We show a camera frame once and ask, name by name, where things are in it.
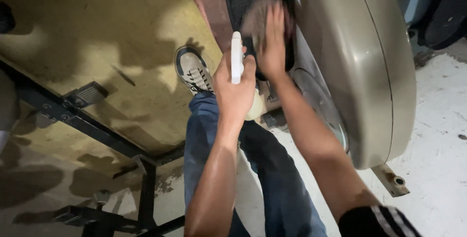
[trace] sneaker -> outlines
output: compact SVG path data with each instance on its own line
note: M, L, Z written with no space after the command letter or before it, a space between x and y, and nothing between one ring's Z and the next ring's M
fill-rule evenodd
M177 50L175 70L193 95L203 91L214 92L206 62L193 47L184 45Z

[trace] forearm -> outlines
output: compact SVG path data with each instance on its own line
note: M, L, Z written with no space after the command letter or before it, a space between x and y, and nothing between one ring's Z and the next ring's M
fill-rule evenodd
M227 236L229 232L242 123L219 118L216 139L186 211L186 236Z
M340 142L318 118L292 80L283 75L273 86L281 100L290 134L308 163L334 218L347 211L378 204L369 192Z

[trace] hand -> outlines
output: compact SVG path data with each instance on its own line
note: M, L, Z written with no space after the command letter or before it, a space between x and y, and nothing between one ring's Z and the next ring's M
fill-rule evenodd
M267 79L274 81L285 74L284 8L280 1L268 7L266 41L261 43L258 65Z
M245 116L251 109L254 100L254 88L256 78L256 62L252 55L243 60L242 79L239 84L231 83L232 74L230 67L230 50L225 52L214 73L214 92L216 93L217 104L219 105L219 119L228 123L243 124Z

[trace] white spray bottle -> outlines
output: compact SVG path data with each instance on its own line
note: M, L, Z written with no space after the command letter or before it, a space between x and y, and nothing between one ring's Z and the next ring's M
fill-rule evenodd
M242 51L242 36L240 32L234 32L232 35L232 46L231 46L231 76L232 84L240 84L243 74L243 58L244 54ZM261 100L259 90L255 88L254 90L254 101L251 109L248 111L245 120L254 120L259 117L263 110L263 102Z

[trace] black sleeve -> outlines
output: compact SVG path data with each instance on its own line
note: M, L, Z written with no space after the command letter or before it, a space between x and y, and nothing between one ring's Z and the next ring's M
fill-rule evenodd
M404 214L394 207L358 207L339 220L342 237L421 237Z

